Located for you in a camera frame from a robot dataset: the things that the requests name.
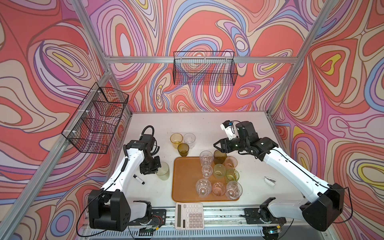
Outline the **clear faceted glass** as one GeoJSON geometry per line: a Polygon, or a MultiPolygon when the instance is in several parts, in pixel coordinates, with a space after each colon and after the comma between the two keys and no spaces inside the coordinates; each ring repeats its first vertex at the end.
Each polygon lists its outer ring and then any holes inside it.
{"type": "Polygon", "coordinates": [[[227,183],[225,195],[229,200],[235,201],[239,199],[242,193],[243,187],[240,183],[236,181],[230,181],[227,183]]]}
{"type": "Polygon", "coordinates": [[[202,151],[200,153],[201,166],[210,166],[214,160],[214,155],[210,151],[202,151]]]}

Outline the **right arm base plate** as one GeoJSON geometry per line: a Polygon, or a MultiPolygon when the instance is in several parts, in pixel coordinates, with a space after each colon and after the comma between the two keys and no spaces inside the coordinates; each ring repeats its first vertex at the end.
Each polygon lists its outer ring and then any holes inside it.
{"type": "Polygon", "coordinates": [[[286,218],[276,218],[272,215],[262,214],[260,208],[245,208],[241,217],[246,219],[247,224],[264,224],[264,225],[284,225],[287,223],[286,218]]]}

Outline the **clear glass back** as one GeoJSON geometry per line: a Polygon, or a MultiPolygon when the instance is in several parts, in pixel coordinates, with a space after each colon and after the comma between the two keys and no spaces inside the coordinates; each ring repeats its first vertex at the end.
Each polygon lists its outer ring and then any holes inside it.
{"type": "Polygon", "coordinates": [[[190,147],[190,149],[193,149],[196,144],[196,136],[193,133],[186,133],[183,136],[183,141],[190,147]]]}

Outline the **olive textured cup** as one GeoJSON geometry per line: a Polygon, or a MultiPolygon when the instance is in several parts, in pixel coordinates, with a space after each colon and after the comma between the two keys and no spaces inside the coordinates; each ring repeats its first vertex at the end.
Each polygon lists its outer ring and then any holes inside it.
{"type": "Polygon", "coordinates": [[[189,153],[190,147],[186,143],[181,143],[178,145],[178,153],[181,157],[186,157],[189,153]]]}

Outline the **green ribbed glass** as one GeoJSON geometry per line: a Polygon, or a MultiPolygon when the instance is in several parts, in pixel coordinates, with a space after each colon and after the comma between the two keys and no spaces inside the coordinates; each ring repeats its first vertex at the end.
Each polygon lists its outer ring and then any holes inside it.
{"type": "Polygon", "coordinates": [[[229,183],[232,181],[237,182],[239,180],[239,178],[240,178],[240,174],[236,169],[228,169],[226,171],[226,175],[225,175],[226,183],[229,183]]]}

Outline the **pink clear cup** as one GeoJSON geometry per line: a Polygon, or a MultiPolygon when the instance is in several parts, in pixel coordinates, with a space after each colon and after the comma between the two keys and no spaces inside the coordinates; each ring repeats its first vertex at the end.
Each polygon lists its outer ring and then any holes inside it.
{"type": "Polygon", "coordinates": [[[225,194],[226,192],[226,186],[224,183],[221,182],[215,182],[212,185],[212,193],[215,196],[221,197],[225,194]]]}

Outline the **clear wide glass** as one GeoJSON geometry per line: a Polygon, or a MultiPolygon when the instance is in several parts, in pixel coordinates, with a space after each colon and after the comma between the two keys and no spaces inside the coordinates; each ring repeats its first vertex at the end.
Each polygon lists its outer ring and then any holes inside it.
{"type": "Polygon", "coordinates": [[[212,184],[207,179],[200,179],[196,183],[196,192],[200,197],[206,197],[212,192],[212,184]]]}

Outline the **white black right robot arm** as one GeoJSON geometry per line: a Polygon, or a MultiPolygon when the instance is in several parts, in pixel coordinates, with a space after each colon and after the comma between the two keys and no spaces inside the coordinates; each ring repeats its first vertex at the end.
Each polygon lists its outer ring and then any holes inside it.
{"type": "Polygon", "coordinates": [[[221,124],[227,137],[214,143],[222,153],[238,152],[251,155],[276,169],[304,196],[298,201],[278,201],[270,197],[259,208],[261,221],[291,218],[307,222],[324,232],[341,215],[344,208],[345,188],[320,179],[294,161],[279,145],[268,137],[260,138],[249,121],[230,121],[221,124]]]}

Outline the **brown textured cup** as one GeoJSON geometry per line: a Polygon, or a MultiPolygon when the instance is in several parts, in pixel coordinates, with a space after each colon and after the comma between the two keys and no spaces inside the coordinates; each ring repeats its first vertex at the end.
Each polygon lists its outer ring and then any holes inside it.
{"type": "Polygon", "coordinates": [[[226,158],[227,158],[227,154],[226,153],[222,153],[219,150],[215,150],[215,152],[214,152],[214,163],[215,163],[215,165],[223,164],[224,161],[226,160],[226,158]]]}

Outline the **pale yellow frosted cup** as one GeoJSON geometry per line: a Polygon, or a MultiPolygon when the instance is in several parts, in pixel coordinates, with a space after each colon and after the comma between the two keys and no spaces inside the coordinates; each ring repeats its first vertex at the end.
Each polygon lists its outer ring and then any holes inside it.
{"type": "Polygon", "coordinates": [[[166,162],[161,162],[161,167],[158,168],[156,175],[162,180],[166,181],[170,177],[170,168],[166,162]]]}

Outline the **pale green textured cup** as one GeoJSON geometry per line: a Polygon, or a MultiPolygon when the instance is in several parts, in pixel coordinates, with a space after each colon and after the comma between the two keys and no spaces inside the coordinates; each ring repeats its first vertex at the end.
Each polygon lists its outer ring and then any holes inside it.
{"type": "Polygon", "coordinates": [[[216,164],[214,166],[214,177],[218,180],[223,179],[226,175],[227,169],[223,164],[216,164]]]}

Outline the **small clear glass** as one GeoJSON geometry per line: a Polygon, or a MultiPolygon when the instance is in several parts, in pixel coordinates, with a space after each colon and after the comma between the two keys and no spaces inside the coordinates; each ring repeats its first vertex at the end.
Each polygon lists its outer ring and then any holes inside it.
{"type": "Polygon", "coordinates": [[[202,176],[204,179],[208,179],[213,174],[213,168],[210,165],[202,166],[202,176]]]}

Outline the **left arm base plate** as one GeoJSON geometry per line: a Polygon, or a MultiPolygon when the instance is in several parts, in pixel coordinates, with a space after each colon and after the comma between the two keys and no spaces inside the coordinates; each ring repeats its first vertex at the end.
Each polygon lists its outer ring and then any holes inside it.
{"type": "Polygon", "coordinates": [[[150,218],[137,219],[129,223],[129,226],[144,226],[144,227],[161,227],[166,223],[167,210],[154,209],[150,218]]]}

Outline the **pink textured cup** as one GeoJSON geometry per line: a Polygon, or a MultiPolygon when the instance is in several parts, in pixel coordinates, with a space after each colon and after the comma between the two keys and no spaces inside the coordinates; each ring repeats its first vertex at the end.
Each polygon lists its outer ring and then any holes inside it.
{"type": "Polygon", "coordinates": [[[238,160],[233,156],[228,156],[223,162],[223,165],[226,167],[227,170],[235,169],[238,165],[238,160]]]}

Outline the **yellow amber glass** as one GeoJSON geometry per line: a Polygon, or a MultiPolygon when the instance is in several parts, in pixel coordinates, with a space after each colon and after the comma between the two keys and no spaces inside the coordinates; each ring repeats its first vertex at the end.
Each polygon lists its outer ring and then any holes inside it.
{"type": "Polygon", "coordinates": [[[180,133],[174,133],[170,136],[170,141],[174,148],[177,148],[179,144],[183,143],[183,135],[180,133]]]}

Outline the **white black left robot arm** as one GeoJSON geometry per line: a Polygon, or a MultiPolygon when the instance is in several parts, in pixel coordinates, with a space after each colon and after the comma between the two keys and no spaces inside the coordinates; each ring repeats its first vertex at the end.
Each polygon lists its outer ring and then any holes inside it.
{"type": "Polygon", "coordinates": [[[123,145],[124,155],[117,169],[99,190],[89,194],[87,208],[92,229],[122,232],[131,222],[144,225],[152,220],[151,203],[142,200],[129,203],[130,193],[125,190],[134,180],[136,170],[151,175],[161,167],[160,157],[156,155],[160,147],[154,133],[153,126],[146,126],[138,140],[123,145]]]}

